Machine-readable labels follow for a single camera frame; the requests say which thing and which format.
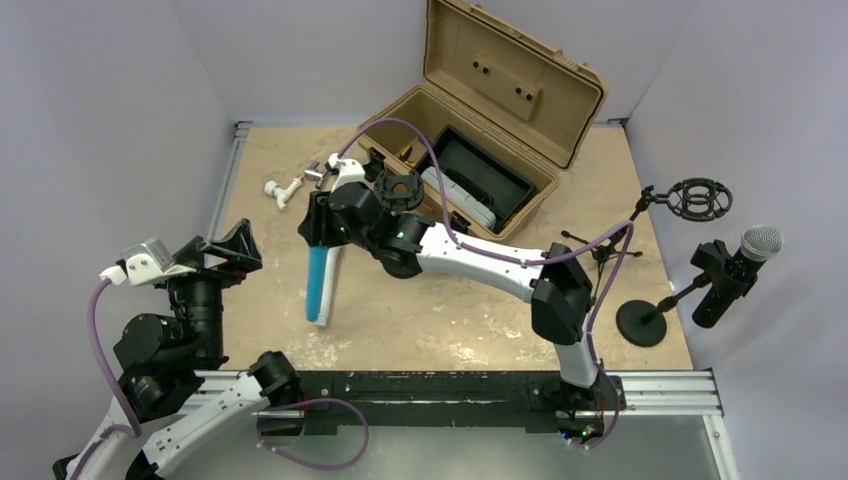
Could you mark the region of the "blue microphone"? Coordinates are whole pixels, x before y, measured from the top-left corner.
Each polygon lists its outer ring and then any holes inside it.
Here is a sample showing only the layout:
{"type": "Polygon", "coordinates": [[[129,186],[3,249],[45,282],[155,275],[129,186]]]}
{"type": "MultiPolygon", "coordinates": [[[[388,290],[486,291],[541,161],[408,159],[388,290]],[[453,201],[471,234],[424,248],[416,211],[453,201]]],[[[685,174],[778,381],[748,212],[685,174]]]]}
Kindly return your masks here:
{"type": "Polygon", "coordinates": [[[325,246],[309,248],[305,316],[311,323],[318,323],[321,314],[328,251],[325,246]]]}

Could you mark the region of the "white microphone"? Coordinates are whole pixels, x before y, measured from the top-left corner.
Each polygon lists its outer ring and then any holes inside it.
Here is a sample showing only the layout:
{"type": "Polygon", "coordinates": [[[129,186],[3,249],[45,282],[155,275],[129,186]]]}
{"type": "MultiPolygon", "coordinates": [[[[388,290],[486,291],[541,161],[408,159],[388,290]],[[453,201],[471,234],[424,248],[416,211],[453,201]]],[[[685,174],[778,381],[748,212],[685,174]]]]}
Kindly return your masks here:
{"type": "Polygon", "coordinates": [[[327,250],[324,263],[321,303],[316,320],[314,321],[314,324],[318,328],[326,327],[331,317],[336,285],[337,263],[341,252],[341,247],[333,247],[327,250]]]}

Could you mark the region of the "black round-base mic stand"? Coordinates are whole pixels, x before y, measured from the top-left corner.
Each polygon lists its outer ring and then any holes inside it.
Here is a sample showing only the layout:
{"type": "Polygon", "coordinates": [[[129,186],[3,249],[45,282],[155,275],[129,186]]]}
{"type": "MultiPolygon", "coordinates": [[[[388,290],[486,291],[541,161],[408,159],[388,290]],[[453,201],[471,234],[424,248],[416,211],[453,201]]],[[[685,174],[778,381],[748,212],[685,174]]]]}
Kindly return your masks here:
{"type": "MultiPolygon", "coordinates": [[[[379,173],[374,181],[374,193],[381,203],[395,213],[415,210],[424,200],[424,182],[416,170],[407,175],[379,173]]],[[[421,272],[414,253],[398,253],[397,260],[382,260],[384,270],[398,279],[409,279],[421,272]]]]}

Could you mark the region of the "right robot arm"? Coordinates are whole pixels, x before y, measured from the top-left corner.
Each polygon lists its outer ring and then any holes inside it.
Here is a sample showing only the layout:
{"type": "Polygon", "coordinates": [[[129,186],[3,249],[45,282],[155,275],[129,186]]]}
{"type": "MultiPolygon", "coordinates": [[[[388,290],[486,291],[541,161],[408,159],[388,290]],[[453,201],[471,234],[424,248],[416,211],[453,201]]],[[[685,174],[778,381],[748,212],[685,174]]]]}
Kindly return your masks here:
{"type": "Polygon", "coordinates": [[[392,211],[362,182],[311,193],[297,232],[312,256],[355,245],[398,279],[453,275],[522,300],[530,307],[532,330],[553,345],[559,362],[559,384],[540,391],[544,401],[569,415],[589,404],[619,417],[619,389],[596,353],[591,332],[599,304],[592,298],[591,281],[566,246],[475,245],[472,238],[429,217],[392,211]]]}

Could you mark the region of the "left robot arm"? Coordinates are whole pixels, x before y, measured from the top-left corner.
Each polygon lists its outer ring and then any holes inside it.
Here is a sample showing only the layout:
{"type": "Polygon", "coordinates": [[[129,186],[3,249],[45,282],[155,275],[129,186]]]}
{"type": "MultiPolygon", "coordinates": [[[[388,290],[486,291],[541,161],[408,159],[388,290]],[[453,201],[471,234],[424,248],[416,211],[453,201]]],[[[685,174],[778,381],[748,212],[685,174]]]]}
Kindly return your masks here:
{"type": "Polygon", "coordinates": [[[204,384],[202,372],[228,361],[223,346],[225,289],[263,266],[248,219],[219,240],[196,236],[176,253],[149,238],[105,269],[87,306],[87,331],[112,393],[100,426],[78,454],[55,461],[57,479],[164,479],[210,436],[267,407],[298,400],[300,376],[280,351],[267,351],[218,396],[175,420],[204,384]],[[171,315],[141,313],[125,325],[113,352],[114,374],[96,327],[96,308],[112,285],[151,285],[168,294],[171,315]]]}

